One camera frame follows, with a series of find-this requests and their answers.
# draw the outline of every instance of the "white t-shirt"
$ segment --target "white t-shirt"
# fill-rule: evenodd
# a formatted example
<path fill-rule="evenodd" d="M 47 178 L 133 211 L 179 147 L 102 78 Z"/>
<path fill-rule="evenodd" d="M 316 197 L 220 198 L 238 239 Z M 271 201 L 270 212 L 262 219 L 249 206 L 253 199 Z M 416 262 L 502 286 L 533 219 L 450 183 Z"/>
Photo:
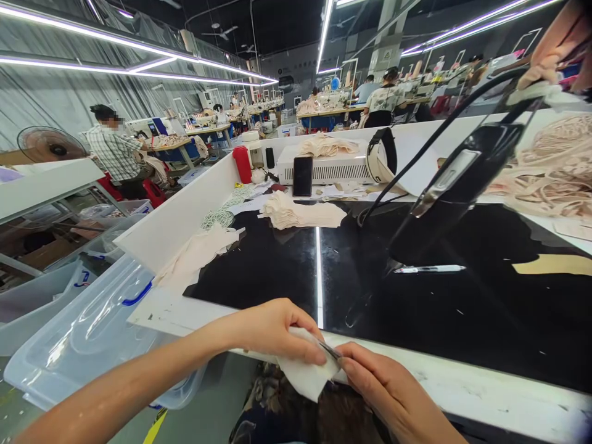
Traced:
<path fill-rule="evenodd" d="M 392 112 L 404 101 L 405 93 L 398 86 L 382 87 L 370 94 L 366 108 L 370 108 L 370 112 L 383 110 Z"/>

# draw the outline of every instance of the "black phone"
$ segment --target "black phone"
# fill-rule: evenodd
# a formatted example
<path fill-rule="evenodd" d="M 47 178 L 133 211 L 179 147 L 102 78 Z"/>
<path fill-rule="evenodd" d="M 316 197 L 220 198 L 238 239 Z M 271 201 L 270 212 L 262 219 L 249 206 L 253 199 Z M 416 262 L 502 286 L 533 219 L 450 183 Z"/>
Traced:
<path fill-rule="evenodd" d="M 309 197 L 313 193 L 313 158 L 294 157 L 294 185 L 292 195 Z"/>

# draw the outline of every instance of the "red bottle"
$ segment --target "red bottle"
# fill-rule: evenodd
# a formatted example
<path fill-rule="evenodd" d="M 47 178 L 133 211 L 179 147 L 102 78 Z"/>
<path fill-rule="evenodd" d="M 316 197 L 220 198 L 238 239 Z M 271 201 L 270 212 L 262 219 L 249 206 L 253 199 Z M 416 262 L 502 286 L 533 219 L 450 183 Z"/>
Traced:
<path fill-rule="evenodd" d="M 237 146 L 232 150 L 232 157 L 234 157 L 236 168 L 239 170 L 240 181 L 251 183 L 251 164 L 247 147 L 244 145 Z"/>

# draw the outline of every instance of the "scissors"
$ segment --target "scissors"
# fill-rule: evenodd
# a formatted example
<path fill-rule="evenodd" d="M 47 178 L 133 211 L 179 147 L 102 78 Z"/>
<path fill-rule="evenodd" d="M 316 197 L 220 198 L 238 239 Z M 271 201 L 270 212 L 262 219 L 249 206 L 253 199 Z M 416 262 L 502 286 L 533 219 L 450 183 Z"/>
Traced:
<path fill-rule="evenodd" d="M 343 358 L 343 355 L 341 353 L 339 353 L 337 350 L 335 350 L 334 348 L 328 346 L 327 344 L 325 344 L 324 342 L 319 341 L 319 345 L 321 346 L 321 348 L 323 350 L 325 350 L 325 352 L 327 352 L 329 354 L 329 356 L 331 356 L 331 358 L 335 359 L 336 362 L 339 363 L 339 358 Z"/>

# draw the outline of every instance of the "pen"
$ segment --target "pen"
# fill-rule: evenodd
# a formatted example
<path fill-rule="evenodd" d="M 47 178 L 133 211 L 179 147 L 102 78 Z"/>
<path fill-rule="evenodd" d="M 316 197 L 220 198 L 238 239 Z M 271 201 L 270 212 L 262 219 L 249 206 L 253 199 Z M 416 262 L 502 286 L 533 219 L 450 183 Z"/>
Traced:
<path fill-rule="evenodd" d="M 453 273 L 466 269 L 462 265 L 435 265 L 430 267 L 403 267 L 394 271 L 394 273 Z"/>

